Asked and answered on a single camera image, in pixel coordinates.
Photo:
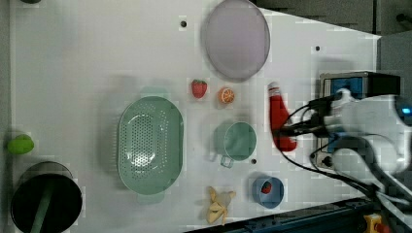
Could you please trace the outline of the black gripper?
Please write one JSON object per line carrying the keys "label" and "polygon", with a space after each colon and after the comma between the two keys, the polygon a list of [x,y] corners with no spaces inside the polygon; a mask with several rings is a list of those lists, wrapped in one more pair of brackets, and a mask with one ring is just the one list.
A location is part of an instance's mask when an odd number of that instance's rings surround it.
{"label": "black gripper", "polygon": [[309,108],[314,111],[310,119],[293,121],[289,118],[285,126],[271,131],[274,137],[296,137],[304,134],[314,134],[315,136],[328,136],[325,117],[331,114],[333,101],[340,100],[341,93],[315,99],[309,102]]}

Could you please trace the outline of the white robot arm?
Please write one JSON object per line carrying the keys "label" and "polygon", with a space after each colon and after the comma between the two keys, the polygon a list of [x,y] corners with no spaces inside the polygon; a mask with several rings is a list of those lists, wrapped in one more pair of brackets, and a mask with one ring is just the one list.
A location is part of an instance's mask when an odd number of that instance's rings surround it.
{"label": "white robot arm", "polygon": [[411,231],[411,188],[396,178],[411,164],[411,104],[399,95],[352,97],[346,88],[299,108],[312,115],[292,123],[284,106],[270,125],[273,141],[286,154],[299,135],[332,138],[328,171],[312,165],[310,172],[339,180],[362,192],[381,208],[390,229]]}

